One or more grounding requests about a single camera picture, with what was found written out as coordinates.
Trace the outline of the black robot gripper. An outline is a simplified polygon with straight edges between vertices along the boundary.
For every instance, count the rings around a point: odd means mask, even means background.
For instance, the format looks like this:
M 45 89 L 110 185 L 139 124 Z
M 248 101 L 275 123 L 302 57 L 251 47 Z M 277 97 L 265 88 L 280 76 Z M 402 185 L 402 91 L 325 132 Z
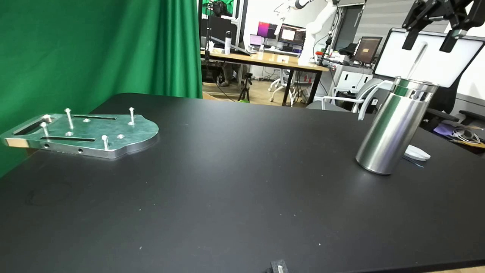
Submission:
M 451 29 L 446 32 L 439 50 L 451 51 L 459 38 L 469 29 L 485 21 L 485 0 L 415 0 L 401 27 L 407 30 L 402 42 L 410 50 L 418 33 L 428 24 L 428 20 L 445 18 Z

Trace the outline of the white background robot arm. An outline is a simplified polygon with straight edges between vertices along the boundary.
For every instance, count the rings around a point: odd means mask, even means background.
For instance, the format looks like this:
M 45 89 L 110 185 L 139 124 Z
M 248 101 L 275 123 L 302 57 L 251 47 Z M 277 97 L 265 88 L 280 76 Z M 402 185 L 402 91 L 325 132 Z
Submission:
M 280 20 L 278 29 L 292 10 L 304 9 L 315 0 L 280 0 L 272 12 Z M 336 13 L 340 0 L 324 0 L 322 9 L 316 16 L 302 27 L 307 35 L 318 33 L 324 23 Z M 406 30 L 406 39 L 401 45 L 410 50 L 416 41 L 418 33 L 433 21 L 446 20 L 449 30 L 446 32 L 439 51 L 449 53 L 456 41 L 463 36 L 469 29 L 480 27 L 485 21 L 485 0 L 413 0 L 401 23 Z

